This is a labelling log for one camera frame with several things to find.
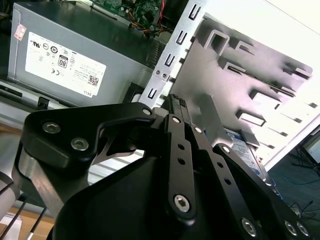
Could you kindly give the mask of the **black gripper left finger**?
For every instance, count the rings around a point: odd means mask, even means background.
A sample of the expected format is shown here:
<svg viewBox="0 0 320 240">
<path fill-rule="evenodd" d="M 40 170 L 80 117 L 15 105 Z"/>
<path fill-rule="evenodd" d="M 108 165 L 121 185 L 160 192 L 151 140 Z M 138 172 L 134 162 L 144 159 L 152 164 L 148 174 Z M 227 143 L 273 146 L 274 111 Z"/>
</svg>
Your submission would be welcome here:
<svg viewBox="0 0 320 240">
<path fill-rule="evenodd" d="M 179 98 L 41 110 L 27 116 L 15 160 L 54 217 L 77 193 L 143 158 L 188 157 Z"/>
</svg>

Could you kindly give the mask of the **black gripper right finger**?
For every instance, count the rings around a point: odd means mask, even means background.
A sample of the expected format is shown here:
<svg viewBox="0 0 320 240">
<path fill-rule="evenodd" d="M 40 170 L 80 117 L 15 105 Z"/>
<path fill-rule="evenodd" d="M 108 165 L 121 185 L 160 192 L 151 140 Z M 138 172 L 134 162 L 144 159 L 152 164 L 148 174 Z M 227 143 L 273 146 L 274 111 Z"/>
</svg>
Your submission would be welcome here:
<svg viewBox="0 0 320 240">
<path fill-rule="evenodd" d="M 196 170 L 200 226 L 214 240 L 311 240 L 311 230 L 237 154 L 211 146 L 179 99 Z"/>
</svg>

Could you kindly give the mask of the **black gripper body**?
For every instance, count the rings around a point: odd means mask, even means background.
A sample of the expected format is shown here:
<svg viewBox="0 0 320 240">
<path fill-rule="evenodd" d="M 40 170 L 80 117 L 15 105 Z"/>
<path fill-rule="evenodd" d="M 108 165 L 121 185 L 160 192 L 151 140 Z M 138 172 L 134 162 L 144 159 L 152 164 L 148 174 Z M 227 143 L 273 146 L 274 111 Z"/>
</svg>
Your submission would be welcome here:
<svg viewBox="0 0 320 240">
<path fill-rule="evenodd" d="M 238 240 L 225 204 L 200 192 L 189 157 L 145 157 L 74 195 L 54 240 Z"/>
</svg>

